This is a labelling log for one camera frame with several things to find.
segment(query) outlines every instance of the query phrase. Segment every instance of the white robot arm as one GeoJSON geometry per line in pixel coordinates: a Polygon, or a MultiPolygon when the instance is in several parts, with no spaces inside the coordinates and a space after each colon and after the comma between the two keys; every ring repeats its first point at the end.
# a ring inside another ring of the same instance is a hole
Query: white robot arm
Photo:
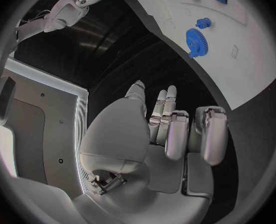
{"type": "Polygon", "coordinates": [[[42,31],[50,32],[75,25],[89,11],[89,5],[101,0],[59,0],[42,19],[30,21],[16,28],[17,44],[42,31]]]}

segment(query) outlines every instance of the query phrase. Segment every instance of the wire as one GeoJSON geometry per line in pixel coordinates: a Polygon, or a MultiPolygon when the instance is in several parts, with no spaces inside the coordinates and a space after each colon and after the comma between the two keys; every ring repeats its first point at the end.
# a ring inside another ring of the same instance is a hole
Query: wire
{"type": "Polygon", "coordinates": [[[39,18],[39,17],[45,16],[46,14],[40,15],[40,14],[41,14],[42,12],[44,12],[44,11],[51,12],[50,10],[43,10],[43,11],[41,11],[40,13],[38,13],[38,14],[36,15],[36,17],[34,17],[33,19],[28,20],[28,21],[21,19],[21,21],[27,23],[27,22],[33,21],[33,20],[35,20],[35,19],[37,19],[37,18],[39,18]]]}

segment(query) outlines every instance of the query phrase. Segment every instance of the cable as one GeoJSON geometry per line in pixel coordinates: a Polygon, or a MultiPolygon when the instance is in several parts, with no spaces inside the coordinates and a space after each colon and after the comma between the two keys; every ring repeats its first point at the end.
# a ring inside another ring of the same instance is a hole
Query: cable
{"type": "Polygon", "coordinates": [[[50,10],[43,10],[43,11],[41,11],[40,13],[38,13],[38,14],[36,15],[36,17],[34,17],[33,19],[28,20],[28,21],[21,19],[21,21],[27,23],[27,22],[33,21],[33,20],[35,20],[35,19],[37,19],[37,18],[39,18],[39,17],[45,16],[46,14],[40,15],[40,14],[41,14],[42,12],[44,12],[44,11],[51,12],[50,10]]]}

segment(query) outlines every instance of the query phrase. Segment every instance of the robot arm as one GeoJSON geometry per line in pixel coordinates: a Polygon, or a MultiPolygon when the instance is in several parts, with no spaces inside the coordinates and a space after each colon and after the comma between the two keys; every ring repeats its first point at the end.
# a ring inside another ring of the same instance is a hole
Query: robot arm
{"type": "Polygon", "coordinates": [[[30,21],[16,28],[17,44],[40,32],[50,32],[75,25],[89,11],[89,5],[101,0],[59,0],[42,19],[30,21]]]}

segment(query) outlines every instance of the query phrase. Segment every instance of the white surface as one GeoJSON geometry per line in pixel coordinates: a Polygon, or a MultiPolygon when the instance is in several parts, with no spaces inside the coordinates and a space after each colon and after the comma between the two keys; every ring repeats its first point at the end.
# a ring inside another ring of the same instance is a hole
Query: white surface
{"type": "Polygon", "coordinates": [[[11,130],[0,125],[0,154],[11,176],[16,177],[13,155],[13,134],[11,130]]]}
{"type": "Polygon", "coordinates": [[[187,53],[185,33],[208,17],[199,29],[208,53],[195,60],[209,74],[233,110],[252,99],[276,78],[276,41],[263,18],[244,0],[138,0],[162,33],[187,53]]]}
{"type": "Polygon", "coordinates": [[[5,68],[31,80],[88,100],[88,91],[86,89],[36,70],[18,60],[15,60],[14,58],[8,58],[5,68]]]}

